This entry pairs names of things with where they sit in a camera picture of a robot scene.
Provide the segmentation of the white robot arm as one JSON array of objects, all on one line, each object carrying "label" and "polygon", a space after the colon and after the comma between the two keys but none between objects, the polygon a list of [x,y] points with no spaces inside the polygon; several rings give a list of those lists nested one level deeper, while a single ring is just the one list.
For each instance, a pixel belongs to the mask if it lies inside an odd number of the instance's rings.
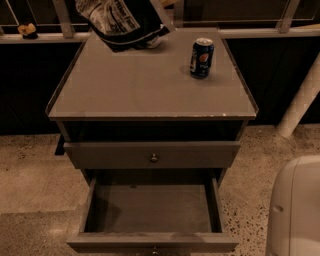
[{"label": "white robot arm", "polygon": [[251,126],[220,187],[231,253],[191,256],[320,256],[320,125],[288,114]]}]

